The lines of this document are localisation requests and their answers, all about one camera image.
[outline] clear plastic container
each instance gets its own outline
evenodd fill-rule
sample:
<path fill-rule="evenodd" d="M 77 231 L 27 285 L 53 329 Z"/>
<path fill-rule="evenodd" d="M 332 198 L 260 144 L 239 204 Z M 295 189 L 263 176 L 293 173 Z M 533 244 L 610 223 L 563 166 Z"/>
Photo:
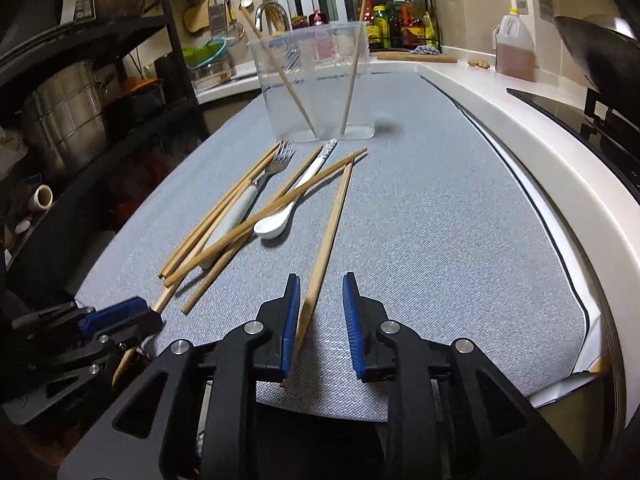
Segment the clear plastic container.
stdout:
<path fill-rule="evenodd" d="M 536 50 L 533 38 L 517 10 L 503 17 L 494 29 L 495 70 L 526 81 L 535 80 Z"/>
<path fill-rule="evenodd" d="M 339 135 L 360 31 L 358 69 L 343 136 Z M 301 28 L 250 43 L 271 131 L 277 140 L 369 139 L 374 116 L 370 106 L 369 45 L 363 23 L 331 23 Z M 265 48 L 270 48 L 308 114 L 316 137 L 282 82 Z"/>

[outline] white countertop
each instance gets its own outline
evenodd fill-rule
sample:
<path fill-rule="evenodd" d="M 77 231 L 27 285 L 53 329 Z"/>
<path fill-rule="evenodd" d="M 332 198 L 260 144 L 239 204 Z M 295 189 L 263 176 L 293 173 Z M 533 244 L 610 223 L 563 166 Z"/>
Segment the white countertop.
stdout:
<path fill-rule="evenodd" d="M 199 102 L 259 89 L 251 65 L 237 67 L 243 78 L 200 92 Z M 371 69 L 374 73 L 416 72 L 430 81 L 484 124 L 545 189 L 574 231 L 600 280 L 604 303 L 609 304 L 626 379 L 626 400 L 622 393 L 618 401 L 626 406 L 628 422 L 640 404 L 640 205 L 579 140 L 506 92 L 515 88 L 583 108 L 586 88 L 564 78 L 531 83 L 493 69 L 469 67 L 466 62 L 372 60 Z M 609 312 L 604 313 L 605 320 L 607 316 Z"/>

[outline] plastic jug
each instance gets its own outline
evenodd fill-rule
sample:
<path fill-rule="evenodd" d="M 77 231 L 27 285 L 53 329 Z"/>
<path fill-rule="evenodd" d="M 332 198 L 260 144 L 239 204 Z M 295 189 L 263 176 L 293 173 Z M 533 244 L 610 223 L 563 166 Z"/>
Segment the plastic jug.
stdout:
<path fill-rule="evenodd" d="M 497 72 L 526 81 L 535 80 L 536 51 L 533 38 L 516 9 L 510 9 L 500 25 L 494 28 L 494 48 Z"/>

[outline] gas stove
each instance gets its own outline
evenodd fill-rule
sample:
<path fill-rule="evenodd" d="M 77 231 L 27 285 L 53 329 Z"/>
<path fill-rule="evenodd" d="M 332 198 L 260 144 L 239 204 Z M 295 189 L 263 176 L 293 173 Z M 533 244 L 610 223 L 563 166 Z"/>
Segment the gas stove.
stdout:
<path fill-rule="evenodd" d="M 588 89 L 584 110 L 521 90 L 507 92 L 533 106 L 589 148 L 640 204 L 640 127 L 618 114 L 604 97 Z M 596 103 L 607 108 L 604 118 Z"/>

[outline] green bowl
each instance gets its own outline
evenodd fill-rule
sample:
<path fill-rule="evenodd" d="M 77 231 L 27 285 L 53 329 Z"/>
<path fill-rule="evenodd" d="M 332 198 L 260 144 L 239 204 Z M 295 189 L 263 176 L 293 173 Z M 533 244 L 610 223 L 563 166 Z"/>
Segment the green bowl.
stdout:
<path fill-rule="evenodd" d="M 216 38 L 199 48 L 186 46 L 182 54 L 189 68 L 199 68 L 222 56 L 225 50 L 226 38 Z"/>

